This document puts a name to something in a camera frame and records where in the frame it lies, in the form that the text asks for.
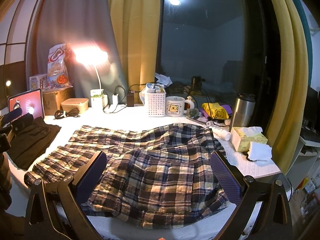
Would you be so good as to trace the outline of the left gloved hand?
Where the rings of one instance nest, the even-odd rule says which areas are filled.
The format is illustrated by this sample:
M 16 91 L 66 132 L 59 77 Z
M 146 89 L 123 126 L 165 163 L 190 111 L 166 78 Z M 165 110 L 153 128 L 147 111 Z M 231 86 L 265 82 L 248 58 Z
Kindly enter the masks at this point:
M 1 170 L 0 170 L 0 185 L 1 185 L 1 210 L 7 210 L 12 203 L 10 190 L 12 188 L 10 167 L 7 156 L 1 153 Z

